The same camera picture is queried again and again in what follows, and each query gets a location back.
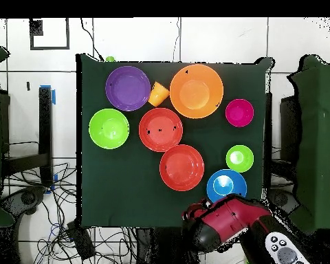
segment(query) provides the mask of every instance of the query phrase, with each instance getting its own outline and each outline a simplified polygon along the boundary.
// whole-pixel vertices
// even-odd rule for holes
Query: purple bowl
[[[151,83],[141,69],[123,66],[111,72],[105,91],[114,107],[123,111],[133,111],[148,101]]]

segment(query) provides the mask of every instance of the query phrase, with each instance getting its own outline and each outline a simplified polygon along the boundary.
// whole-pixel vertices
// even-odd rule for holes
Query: red bowl
[[[165,152],[160,160],[160,176],[173,190],[186,191],[194,188],[201,181],[203,174],[203,158],[191,146],[174,146]]]
[[[183,132],[181,120],[170,109],[152,109],[140,120],[140,139],[147,148],[155,152],[166,152],[176,146]]]

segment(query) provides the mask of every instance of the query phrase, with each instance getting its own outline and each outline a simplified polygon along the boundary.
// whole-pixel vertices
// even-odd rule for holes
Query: pink bowl
[[[252,121],[254,109],[246,99],[234,99],[227,105],[225,115],[234,127],[245,127]]]

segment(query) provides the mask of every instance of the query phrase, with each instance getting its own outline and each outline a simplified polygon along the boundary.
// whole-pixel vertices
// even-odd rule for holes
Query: blue bowl
[[[206,193],[212,203],[230,193],[245,197],[247,195],[247,184],[240,173],[231,169],[223,169],[215,172],[208,180]]]

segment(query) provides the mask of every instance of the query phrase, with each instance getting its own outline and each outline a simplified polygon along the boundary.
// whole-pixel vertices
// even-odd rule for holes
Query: orange bowl
[[[190,65],[179,70],[171,81],[170,99],[183,116],[204,118],[219,107],[223,99],[223,83],[212,68]]]

